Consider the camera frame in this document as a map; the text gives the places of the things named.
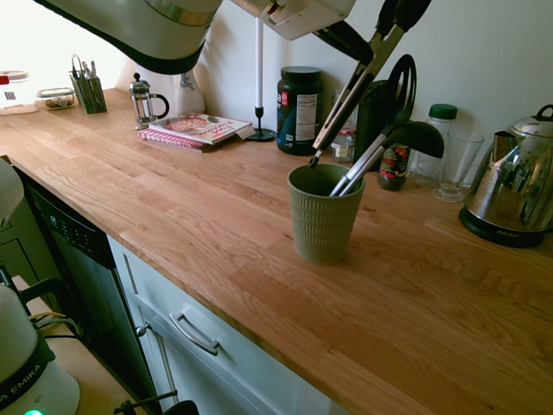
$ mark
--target ribbed ceramic cup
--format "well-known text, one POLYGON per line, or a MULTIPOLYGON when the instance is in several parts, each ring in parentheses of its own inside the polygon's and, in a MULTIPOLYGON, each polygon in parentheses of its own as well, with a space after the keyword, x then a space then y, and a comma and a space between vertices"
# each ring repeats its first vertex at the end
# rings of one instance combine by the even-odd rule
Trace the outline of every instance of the ribbed ceramic cup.
POLYGON ((294 246, 307 261, 330 264, 346 253, 365 181, 348 195, 328 195, 347 171, 346 166, 320 163, 314 169, 305 165, 288 174, 294 246))

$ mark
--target white candle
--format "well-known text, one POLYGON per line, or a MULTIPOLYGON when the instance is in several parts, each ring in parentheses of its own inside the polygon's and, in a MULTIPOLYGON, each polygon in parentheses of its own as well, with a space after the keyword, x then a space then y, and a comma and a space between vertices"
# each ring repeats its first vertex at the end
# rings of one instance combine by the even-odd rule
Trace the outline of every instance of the white candle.
POLYGON ((256 19, 256 108, 263 108, 263 20, 256 19))

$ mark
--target book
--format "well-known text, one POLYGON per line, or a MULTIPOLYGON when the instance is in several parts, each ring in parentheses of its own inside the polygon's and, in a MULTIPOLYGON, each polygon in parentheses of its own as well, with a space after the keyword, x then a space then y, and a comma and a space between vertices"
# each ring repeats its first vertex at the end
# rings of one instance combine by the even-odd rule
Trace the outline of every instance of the book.
POLYGON ((180 117, 160 119, 149 123, 151 130, 201 141, 208 144, 219 143, 234 134, 247 138, 255 134, 251 122, 237 119, 214 117, 213 115, 190 112, 180 117))
POLYGON ((203 141, 191 140, 190 138, 176 136, 175 134, 169 134, 151 128, 137 131, 137 135, 140 138, 144 138, 148 141, 154 141, 158 143, 170 144, 185 149, 204 152, 212 149, 214 144, 204 143, 203 141))

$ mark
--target electric kettle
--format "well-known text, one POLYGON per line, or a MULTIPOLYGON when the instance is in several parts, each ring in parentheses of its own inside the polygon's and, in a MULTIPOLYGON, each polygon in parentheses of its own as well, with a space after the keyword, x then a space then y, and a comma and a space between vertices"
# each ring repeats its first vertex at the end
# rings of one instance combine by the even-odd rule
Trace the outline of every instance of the electric kettle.
POLYGON ((462 224, 503 246, 539 245, 553 216, 552 163, 553 105, 547 105, 495 134, 459 213, 462 224))

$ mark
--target black appliance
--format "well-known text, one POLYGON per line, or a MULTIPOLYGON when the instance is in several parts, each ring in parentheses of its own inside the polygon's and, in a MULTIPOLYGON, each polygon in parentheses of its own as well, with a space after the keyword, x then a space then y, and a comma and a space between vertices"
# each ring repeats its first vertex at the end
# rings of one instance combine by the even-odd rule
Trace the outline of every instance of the black appliance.
MULTIPOLYGON (((20 170, 17 173, 61 277, 80 306, 85 344, 135 399, 155 396, 105 233, 20 170)), ((151 409, 161 412, 158 404, 151 409)))

